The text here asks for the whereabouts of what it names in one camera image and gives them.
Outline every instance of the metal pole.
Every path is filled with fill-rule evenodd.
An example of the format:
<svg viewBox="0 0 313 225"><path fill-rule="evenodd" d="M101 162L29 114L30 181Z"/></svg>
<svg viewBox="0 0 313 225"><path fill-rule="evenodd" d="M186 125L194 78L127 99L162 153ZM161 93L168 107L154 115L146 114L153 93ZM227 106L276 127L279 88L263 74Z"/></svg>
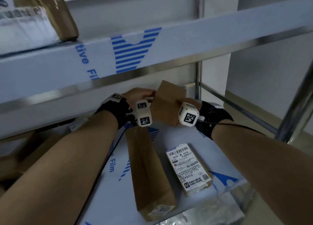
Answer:
<svg viewBox="0 0 313 225"><path fill-rule="evenodd" d="M197 8L196 8L196 14L198 18L204 17L204 1L205 0L197 0ZM200 100L201 99L201 83L202 79L202 61L196 62L196 87L195 87L195 99Z"/></svg>
<svg viewBox="0 0 313 225"><path fill-rule="evenodd" d="M232 101L228 100L222 94L220 94L217 91L215 91L214 89L210 88L208 85L206 85L204 83L200 83L200 87L202 87L203 89L207 90L209 93L211 93L212 95L216 96L217 98L221 99L223 102L225 102L226 104L228 104L232 108L236 109L241 114L247 116L249 119L251 119L254 122L258 123L263 128L266 128L269 132L273 133L274 135L277 134L277 129L274 126L266 123L264 120L260 119L259 117L253 115L252 113L248 112L247 110L245 110L244 108L240 107L239 105L237 105L237 104L233 103Z"/></svg>
<svg viewBox="0 0 313 225"><path fill-rule="evenodd" d="M291 143L305 127L313 111L313 61L306 73L283 121L276 139Z"/></svg>

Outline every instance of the floor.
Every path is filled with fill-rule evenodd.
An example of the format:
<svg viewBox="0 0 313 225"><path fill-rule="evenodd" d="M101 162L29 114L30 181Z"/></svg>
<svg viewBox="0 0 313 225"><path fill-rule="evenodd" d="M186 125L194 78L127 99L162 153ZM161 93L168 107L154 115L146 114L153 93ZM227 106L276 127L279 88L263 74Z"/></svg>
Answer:
<svg viewBox="0 0 313 225"><path fill-rule="evenodd" d="M281 119L264 111L263 109L249 103L248 101L243 100L242 98L232 94L231 92L226 91L226 98L231 100L232 102L240 105L244 109L258 116L262 120L267 123L278 127ZM260 125L256 124L248 117L242 115L238 111L234 110L228 105L224 105L225 110L227 110L231 116L234 118L239 124L249 126L254 128L269 137L274 137L274 135L267 130L265 130ZM296 148L299 148L301 151L313 156L313 136L302 132L297 139L292 142L292 145ZM246 218L240 223L241 225L281 225L283 224L277 216L272 212L272 210L268 207L268 205L264 202L264 200L259 196L259 194L255 194L250 205L245 212Z"/></svg>

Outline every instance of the black wristband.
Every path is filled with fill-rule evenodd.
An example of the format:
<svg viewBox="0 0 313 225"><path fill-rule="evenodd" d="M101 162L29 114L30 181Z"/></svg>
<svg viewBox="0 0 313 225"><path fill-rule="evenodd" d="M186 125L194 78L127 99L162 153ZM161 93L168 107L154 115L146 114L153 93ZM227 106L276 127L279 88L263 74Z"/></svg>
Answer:
<svg viewBox="0 0 313 225"><path fill-rule="evenodd" d="M127 103L125 98L121 97L119 102L110 100L105 102L99 107L95 114L103 110L107 110L115 116L118 122L119 129L122 128L123 125L127 122L126 113L129 112L129 104Z"/></svg>
<svg viewBox="0 0 313 225"><path fill-rule="evenodd" d="M231 115L225 111L224 109L216 108L215 106L207 103L206 101L202 102L202 107L199 112L200 116L204 116L207 122L212 122L212 124L208 123L201 123L197 121L196 128L205 136L212 139L212 131L217 123L221 122L222 120L232 120L233 118Z"/></svg>

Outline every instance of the wall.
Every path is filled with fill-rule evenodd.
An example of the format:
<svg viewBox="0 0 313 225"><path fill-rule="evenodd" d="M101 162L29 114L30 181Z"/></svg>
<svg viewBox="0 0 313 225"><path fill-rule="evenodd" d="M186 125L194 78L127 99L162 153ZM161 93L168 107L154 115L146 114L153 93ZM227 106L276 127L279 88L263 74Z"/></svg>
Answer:
<svg viewBox="0 0 313 225"><path fill-rule="evenodd" d="M239 0L246 9L283 0ZM313 33L232 53L227 90L283 118L313 59ZM313 134L313 120L305 130Z"/></svg>
<svg viewBox="0 0 313 225"><path fill-rule="evenodd" d="M112 35L113 33L125 33L135 29L143 29L148 26L159 25L160 23L194 19L195 1L80 0L69 2L68 7L78 26L80 39L89 39ZM234 3L234 10L237 9L238 0L234 2L231 2L231 0L222 1ZM206 6L209 7L206 8L206 15L216 15L230 11L227 5L222 5L217 0L206 0ZM221 80L219 85L211 85L221 92L225 92L226 87L229 65L229 57L227 58L226 61L220 62L217 59L211 62L211 65L207 65L209 71L205 73L206 79L211 77L216 79L216 82L219 82L218 79ZM0 138L43 127L95 110L113 92L123 93L133 87L157 89L163 79L177 85L194 82L195 67L194 65L186 65L1 114ZM192 97L193 89L189 89L188 92L189 96Z"/></svg>

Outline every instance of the wire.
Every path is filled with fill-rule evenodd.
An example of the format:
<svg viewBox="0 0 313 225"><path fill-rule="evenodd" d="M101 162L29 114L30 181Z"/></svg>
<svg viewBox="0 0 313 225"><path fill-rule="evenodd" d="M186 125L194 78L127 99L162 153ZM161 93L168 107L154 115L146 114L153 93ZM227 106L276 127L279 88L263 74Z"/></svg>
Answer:
<svg viewBox="0 0 313 225"><path fill-rule="evenodd" d="M259 134L263 134L263 133L261 133L261 132L259 132L257 130L254 130L254 129L250 128L250 127L247 127L247 126L244 126L244 125L241 125L241 124L213 123L213 122L202 121L202 120L198 120L198 121L201 122L201 123L208 123L208 124L232 125L232 126L237 126L237 127L245 128L245 129L248 129L248 130L252 130L252 131L257 132Z"/></svg>
<svg viewBox="0 0 313 225"><path fill-rule="evenodd" d="M77 219L76 219L76 221L75 221L74 224L77 224L77 223L78 223L78 220L80 219L81 214L83 213L83 211L84 211L84 209L85 209L85 207L86 207L86 205L87 205L87 203L88 203L88 201L89 201L89 199L90 199L90 197L91 197L93 191L95 190L95 187L96 187L96 185L97 185L97 183L98 183L98 180L99 180L99 178L100 178L100 176L101 176L101 174L102 174L102 171L103 171L105 165L106 165L107 162L109 161L109 158L112 156L112 154L113 154L113 152L114 152L116 146L118 145L118 143L120 142L122 136L124 135L125 131L128 129L128 127L129 127L130 125L131 125L131 124L128 124L128 125L125 127L123 133L121 134L121 136L120 136L119 139L117 140L117 142L116 142L116 144L115 144L113 150L112 150L111 153L107 156L107 158L105 159L104 163L101 165L100 170L99 170L99 172L98 172L98 174L97 174L97 177L96 177L96 179L95 179L95 181L94 181L94 183L93 183L93 185L92 185L92 188L91 188L91 190L90 190L90 192L89 192L89 195L88 195L88 197L87 197L87 199L86 199L86 201L85 201L85 203L84 203L82 209L80 210L80 213L79 213L79 215L78 215L78 217L77 217Z"/></svg>

